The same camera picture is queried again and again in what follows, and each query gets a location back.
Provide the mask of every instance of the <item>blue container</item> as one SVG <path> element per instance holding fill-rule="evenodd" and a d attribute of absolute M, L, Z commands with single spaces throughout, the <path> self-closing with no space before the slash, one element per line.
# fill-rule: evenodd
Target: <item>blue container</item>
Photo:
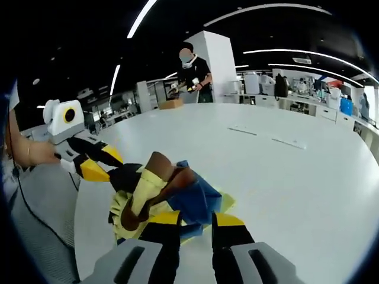
<path fill-rule="evenodd" d="M 339 106 L 339 109 L 344 114 L 351 116 L 353 114 L 353 102 L 349 101 L 348 99 L 341 98 L 341 104 Z"/>

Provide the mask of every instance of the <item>man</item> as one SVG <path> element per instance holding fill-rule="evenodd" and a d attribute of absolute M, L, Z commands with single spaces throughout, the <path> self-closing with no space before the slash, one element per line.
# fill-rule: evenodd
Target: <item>man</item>
<path fill-rule="evenodd" d="M 102 128 L 107 127 L 107 116 L 105 115 L 104 111 L 100 112 L 100 124 Z"/>
<path fill-rule="evenodd" d="M 300 82 L 297 84 L 299 93 L 305 93 L 308 91 L 307 83 L 303 78 L 300 78 Z"/>
<path fill-rule="evenodd" d="M 285 83 L 287 84 L 287 87 L 290 87 L 290 83 L 289 83 L 289 81 L 288 81 L 288 79 L 287 79 L 287 76 L 284 76 L 283 78 L 284 78 L 284 80 L 285 80 Z"/>
<path fill-rule="evenodd" d="M 266 74 L 266 72 L 263 71 L 261 74 L 259 83 L 261 83 L 261 84 L 275 84 L 275 80 L 272 77 L 268 76 Z"/>
<path fill-rule="evenodd" d="M 193 87 L 195 78 L 198 78 L 199 83 L 195 86 L 195 91 L 199 91 L 198 102 L 213 102 L 212 91 L 210 84 L 212 82 L 212 74 L 209 70 L 207 62 L 194 54 L 194 46 L 191 43 L 184 42 L 179 52 L 179 57 L 182 62 L 182 68 L 178 71 L 178 89 L 187 86 Z"/>

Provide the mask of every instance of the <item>cardboard box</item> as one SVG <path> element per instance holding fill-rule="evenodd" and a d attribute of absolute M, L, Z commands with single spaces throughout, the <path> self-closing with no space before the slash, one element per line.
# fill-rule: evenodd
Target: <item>cardboard box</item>
<path fill-rule="evenodd" d="M 183 106 L 182 99 L 173 99 L 171 101 L 166 101 L 159 104 L 159 109 L 171 109 L 171 108 L 179 108 Z"/>

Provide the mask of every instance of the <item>black cable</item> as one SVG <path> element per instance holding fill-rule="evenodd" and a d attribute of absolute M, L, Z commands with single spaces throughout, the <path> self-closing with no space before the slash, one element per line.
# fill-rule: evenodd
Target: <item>black cable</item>
<path fill-rule="evenodd" d="M 12 145 L 12 135 L 11 135 L 11 123 L 10 123 L 10 118 L 8 116 L 8 131 L 9 131 L 9 142 L 10 142 L 10 146 L 11 146 L 11 153 L 12 153 L 12 159 L 13 159 L 13 166 L 15 169 L 17 169 L 17 166 L 16 166 L 16 162 L 15 162 L 15 158 L 14 158 L 14 153 L 13 153 L 13 145 Z M 31 208 L 29 207 L 29 204 L 28 202 L 26 201 L 25 199 L 25 196 L 24 196 L 24 192 L 23 192 L 23 187 L 21 186 L 21 182 L 20 182 L 20 173 L 17 171 L 17 180 L 18 180 L 18 186 L 20 187 L 20 192 L 21 192 L 21 196 L 24 200 L 24 203 L 25 203 L 25 206 L 26 208 L 28 209 L 29 213 L 39 222 L 41 223 L 43 226 L 45 226 L 47 229 L 49 229 L 56 237 L 57 239 L 69 250 L 72 250 L 73 248 L 71 246 L 69 246 L 68 244 L 65 243 L 65 241 L 63 241 L 63 239 L 61 237 L 59 237 L 59 235 L 52 229 L 52 227 L 50 227 L 49 225 L 47 225 L 43 220 L 41 220 L 32 210 Z"/>
<path fill-rule="evenodd" d="M 71 180 L 72 180 L 72 183 L 73 183 L 73 185 L 74 185 L 76 191 L 79 192 L 79 189 L 78 189 L 78 187 L 76 186 L 76 184 L 75 184 L 75 182 L 74 182 L 74 180 L 73 180 L 73 177 L 72 177 L 71 173 L 69 173 L 69 175 L 70 175 L 70 178 L 71 178 Z"/>

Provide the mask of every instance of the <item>ceiling light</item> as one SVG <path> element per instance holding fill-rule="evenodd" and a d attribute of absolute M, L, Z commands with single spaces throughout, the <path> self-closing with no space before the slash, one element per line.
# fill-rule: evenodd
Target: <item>ceiling light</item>
<path fill-rule="evenodd" d="M 118 74 L 119 70 L 120 70 L 120 65 L 117 65 L 116 69 L 114 71 L 114 75 L 113 75 L 113 80 L 112 80 L 112 85 L 111 85 L 111 92 L 109 94 L 109 106 L 111 105 L 111 97 L 112 97 L 112 94 L 113 94 L 114 84 L 116 83 L 116 78 L 117 78 L 117 74 Z"/>
<path fill-rule="evenodd" d="M 330 55 L 327 55 L 327 54 L 323 54 L 323 53 L 318 53 L 318 52 L 313 52 L 313 51 L 307 51 L 307 50 L 296 50 L 296 49 L 261 49 L 261 50 L 252 50 L 252 51 L 245 51 L 243 54 L 249 54 L 249 53 L 260 53 L 260 52 L 270 52 L 270 51 L 289 51 L 289 52 L 298 52 L 298 53 L 307 53 L 307 54 L 313 54 L 313 55 L 318 55 L 318 56 L 323 56 L 323 57 L 327 57 L 327 58 L 330 58 L 330 59 L 333 59 L 333 60 L 337 60 L 337 61 L 340 61 L 350 67 L 353 67 L 354 69 L 366 74 L 368 77 L 370 77 L 372 80 L 374 80 L 375 82 L 379 83 L 379 80 L 377 80 L 372 74 L 368 73 L 367 71 L 363 70 L 362 68 L 350 63 L 350 62 L 347 62 L 347 61 L 344 61 L 340 58 L 337 58 L 337 57 L 334 57 L 334 56 L 330 56 Z"/>
<path fill-rule="evenodd" d="M 333 73 L 333 72 L 330 72 L 330 71 L 326 71 L 326 70 L 323 70 L 323 69 L 319 69 L 319 68 L 314 68 L 314 67 L 309 67 L 309 66 L 302 66 L 302 65 L 292 65 L 292 64 L 279 64 L 279 63 L 270 63 L 268 66 L 284 66 L 284 67 L 296 67 L 296 68 L 306 68 L 306 69 L 311 69 L 311 70 L 316 70 L 316 71 L 320 71 L 320 72 L 325 72 L 325 73 L 329 73 L 329 74 L 332 74 L 332 75 L 335 75 L 335 76 L 339 76 L 341 78 L 344 78 L 345 80 L 348 80 L 354 84 L 357 84 L 358 86 L 362 87 L 363 88 L 363 85 L 362 84 L 359 84 L 358 82 L 350 79 L 350 78 L 347 78 L 345 76 L 342 76 L 340 74 L 337 74 L 337 73 Z"/>
<path fill-rule="evenodd" d="M 150 11 L 150 9 L 152 8 L 152 6 L 154 6 L 154 4 L 155 4 L 156 1 L 157 0 L 148 0 L 148 2 L 146 3 L 146 5 L 143 7 L 143 9 L 141 10 L 140 14 L 138 15 L 138 17 L 136 18 L 134 24 L 131 26 L 131 29 L 130 29 L 130 31 L 128 33 L 127 38 L 132 38 L 134 36 L 134 34 L 136 33 L 138 27 L 140 26 L 141 22 L 143 21 L 144 17 Z"/>
<path fill-rule="evenodd" d="M 319 7 L 314 7 L 314 6 L 308 6 L 308 5 L 302 5 L 302 4 L 288 4 L 288 3 L 275 3 L 275 4 L 263 4 L 263 5 L 258 5 L 258 6 L 252 6 L 252 7 L 248 7 L 248 8 L 244 8 L 242 9 L 242 7 L 238 7 L 238 11 L 234 11 L 232 13 L 229 13 L 229 14 L 226 14 L 226 15 L 223 15 L 215 20 L 212 20 L 206 24 L 204 24 L 205 27 L 208 27 L 209 25 L 212 25 L 214 24 L 215 22 L 218 22 L 218 21 L 221 21 L 223 19 L 226 19 L 226 18 L 229 18 L 229 17 L 232 17 L 234 15 L 238 15 L 238 14 L 241 14 L 241 13 L 244 13 L 244 12 L 249 12 L 249 11 L 253 11 L 253 10 L 259 10 L 259 9 L 265 9 L 265 8 L 278 8 L 278 7 L 290 7 L 290 8 L 302 8 L 302 9 L 309 9 L 309 10 L 314 10 L 316 12 L 321 12 L 321 13 L 325 13 L 325 14 L 328 14 L 328 15 L 332 15 L 332 13 L 326 11 L 326 10 L 323 10 Z"/>
<path fill-rule="evenodd" d="M 176 74 L 178 74 L 178 72 L 175 72 L 175 73 L 173 73 L 171 75 L 168 75 L 165 79 L 171 78 L 172 76 L 175 76 Z"/>

